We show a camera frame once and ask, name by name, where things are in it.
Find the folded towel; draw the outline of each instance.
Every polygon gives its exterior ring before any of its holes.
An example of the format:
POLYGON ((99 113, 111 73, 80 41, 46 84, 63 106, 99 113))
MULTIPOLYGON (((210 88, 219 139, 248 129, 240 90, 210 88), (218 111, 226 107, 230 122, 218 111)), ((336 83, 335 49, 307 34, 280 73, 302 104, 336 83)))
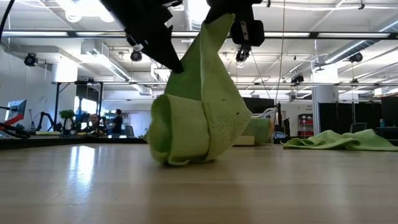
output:
POLYGON ((165 94, 152 105, 147 140, 160 163, 184 166, 206 162, 232 147, 251 118, 251 112, 227 73, 218 51, 233 15, 203 24, 182 64, 172 73, 165 94))
POLYGON ((309 139, 292 139, 284 145, 285 149, 336 149, 360 151, 398 151, 389 141, 378 136, 372 129, 357 133, 337 134, 324 131, 309 139))

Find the chair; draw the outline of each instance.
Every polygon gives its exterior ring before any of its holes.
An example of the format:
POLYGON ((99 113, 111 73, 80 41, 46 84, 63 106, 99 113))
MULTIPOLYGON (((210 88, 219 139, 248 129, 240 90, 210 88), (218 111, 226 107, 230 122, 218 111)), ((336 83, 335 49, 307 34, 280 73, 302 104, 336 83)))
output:
POLYGON ((132 126, 125 125, 125 127, 126 127, 126 136, 127 137, 134 137, 134 130, 132 129, 132 126))
POLYGON ((351 128, 349 129, 349 131, 350 131, 350 133, 357 133, 357 132, 366 130, 367 126, 368 126, 367 123, 354 123, 351 125, 351 128))

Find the wooden table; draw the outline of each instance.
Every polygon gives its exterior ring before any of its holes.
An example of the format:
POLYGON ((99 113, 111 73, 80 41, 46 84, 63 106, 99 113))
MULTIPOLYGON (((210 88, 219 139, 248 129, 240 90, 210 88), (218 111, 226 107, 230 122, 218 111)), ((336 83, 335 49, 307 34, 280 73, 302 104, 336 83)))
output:
POLYGON ((164 168, 148 145, 0 151, 15 223, 398 223, 398 153, 234 148, 164 168))

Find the ceiling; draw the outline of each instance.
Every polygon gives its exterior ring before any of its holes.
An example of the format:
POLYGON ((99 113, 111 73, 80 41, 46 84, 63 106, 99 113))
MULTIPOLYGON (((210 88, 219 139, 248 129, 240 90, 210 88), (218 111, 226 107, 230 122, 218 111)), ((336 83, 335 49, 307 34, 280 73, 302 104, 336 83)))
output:
MULTIPOLYGON (((287 6, 292 7, 359 7, 360 0, 346 0, 338 5, 341 0, 288 0, 287 6)), ((4 11, 8 1, 0 1, 0 11, 4 11)), ((272 0, 273 6, 282 6, 283 1, 272 0)), ((367 7, 398 7, 396 0, 366 0, 367 7)), ((103 22, 99 17, 84 17, 81 21, 72 23, 65 18, 65 11, 57 7, 55 1, 40 0, 17 0, 15 3, 10 20, 6 28, 12 30, 122 30, 117 22, 103 22)), ((303 11, 295 9, 284 10, 279 7, 266 7, 265 3, 254 7, 254 16, 264 23, 265 31, 323 31, 323 32, 369 32, 378 27, 384 21, 396 18, 398 21, 397 9, 369 9, 363 10, 335 10, 335 11, 303 11)), ((189 30, 187 18, 183 7, 170 9, 173 18, 169 25, 174 26, 174 30, 189 30)), ((56 46, 67 52, 78 60, 78 63, 84 65, 86 71, 81 74, 95 77, 97 80, 112 80, 116 77, 102 65, 94 64, 87 60, 86 55, 81 54, 82 39, 18 39, 7 40, 15 52, 23 53, 25 46, 56 46)), ((116 61, 126 71, 132 73, 137 81, 153 80, 150 75, 153 61, 144 57, 141 62, 132 62, 129 54, 132 47, 127 41, 122 39, 96 39, 96 44, 104 43, 110 49, 111 58, 116 61)), ((189 39, 172 39, 179 56, 183 56, 190 46, 189 39)), ((330 54, 344 45, 350 43, 350 40, 318 40, 315 50, 314 40, 270 40, 267 39, 260 47, 252 49, 253 54, 248 58, 243 68, 237 68, 235 55, 238 46, 227 39, 220 50, 220 57, 231 78, 237 82, 253 82, 261 77, 268 82, 277 82, 279 77, 289 78, 293 74, 289 72, 302 60, 309 59, 314 55, 330 54)), ((398 40, 385 40, 372 47, 363 50, 364 61, 376 57, 388 50, 398 46, 398 40)), ((363 73, 373 72, 382 67, 398 62, 398 50, 385 54, 375 60, 364 63, 360 67, 351 70, 349 62, 339 62, 339 79, 347 81, 363 73)), ((305 80, 310 81, 311 69, 310 63, 300 69, 305 80)), ((391 79, 397 76, 398 67, 386 73, 381 73, 371 79, 370 82, 378 82, 390 78, 390 82, 396 82, 391 79)), ((110 90, 125 90, 126 87, 108 87, 110 90)))

